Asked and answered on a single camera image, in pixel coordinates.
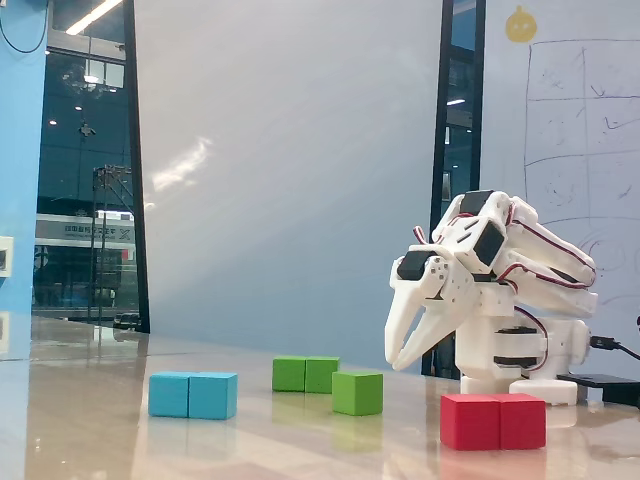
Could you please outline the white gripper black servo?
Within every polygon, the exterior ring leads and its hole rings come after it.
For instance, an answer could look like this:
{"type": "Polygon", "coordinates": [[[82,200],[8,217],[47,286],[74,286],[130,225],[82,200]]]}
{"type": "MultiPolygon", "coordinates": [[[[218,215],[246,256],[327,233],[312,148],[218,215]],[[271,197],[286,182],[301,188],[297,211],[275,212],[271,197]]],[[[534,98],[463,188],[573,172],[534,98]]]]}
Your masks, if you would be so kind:
{"type": "Polygon", "coordinates": [[[385,358],[403,370],[456,330],[473,307],[461,297],[473,290],[471,272],[447,248],[412,245],[391,268],[394,290],[384,328],[385,358]]]}

